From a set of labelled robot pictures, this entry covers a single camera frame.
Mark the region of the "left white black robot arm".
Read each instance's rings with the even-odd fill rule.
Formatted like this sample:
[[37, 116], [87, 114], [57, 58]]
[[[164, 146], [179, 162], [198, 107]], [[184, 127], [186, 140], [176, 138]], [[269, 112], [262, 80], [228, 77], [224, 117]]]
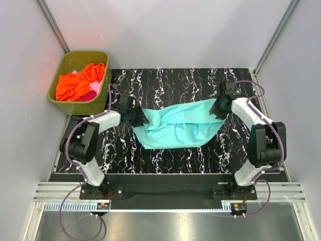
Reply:
[[81, 172], [85, 183], [91, 185], [91, 193], [98, 199], [108, 194], [108, 186], [103, 183], [105, 176], [95, 159], [98, 136], [126, 122], [132, 127], [149, 123], [136, 98], [130, 95], [122, 95], [115, 104], [97, 115], [72, 117], [61, 139], [60, 152]]

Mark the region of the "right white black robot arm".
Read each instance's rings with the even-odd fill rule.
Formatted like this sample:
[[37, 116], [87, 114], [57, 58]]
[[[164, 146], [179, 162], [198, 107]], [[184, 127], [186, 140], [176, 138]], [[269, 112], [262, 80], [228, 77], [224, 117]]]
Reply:
[[254, 98], [238, 92], [236, 82], [223, 81], [219, 84], [219, 96], [209, 110], [221, 120], [233, 113], [250, 130], [247, 160], [233, 174], [228, 186], [228, 194], [234, 199], [241, 198], [246, 188], [253, 185], [261, 174], [279, 169], [286, 158], [285, 124], [265, 116], [252, 103]]

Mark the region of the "turquoise t-shirt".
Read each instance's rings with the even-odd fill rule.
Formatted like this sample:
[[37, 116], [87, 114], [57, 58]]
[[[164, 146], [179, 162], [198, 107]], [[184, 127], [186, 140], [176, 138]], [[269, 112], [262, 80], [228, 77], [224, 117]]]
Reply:
[[144, 109], [149, 123], [132, 130], [145, 149], [200, 147], [216, 135], [225, 121], [210, 114], [215, 101], [213, 98], [159, 110]]

